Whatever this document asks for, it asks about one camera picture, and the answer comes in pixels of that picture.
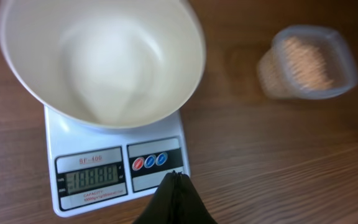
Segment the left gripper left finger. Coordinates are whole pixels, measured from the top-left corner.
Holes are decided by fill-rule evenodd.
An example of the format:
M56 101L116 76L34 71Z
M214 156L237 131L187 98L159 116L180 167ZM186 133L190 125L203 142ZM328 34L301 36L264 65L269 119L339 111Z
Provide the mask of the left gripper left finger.
M149 204L133 224L174 223L173 196L176 172L165 175Z

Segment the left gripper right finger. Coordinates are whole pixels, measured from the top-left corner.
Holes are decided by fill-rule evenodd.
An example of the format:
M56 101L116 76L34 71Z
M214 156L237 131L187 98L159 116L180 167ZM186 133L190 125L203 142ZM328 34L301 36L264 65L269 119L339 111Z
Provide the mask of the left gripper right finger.
M175 223L217 224L190 178L182 173L175 173Z

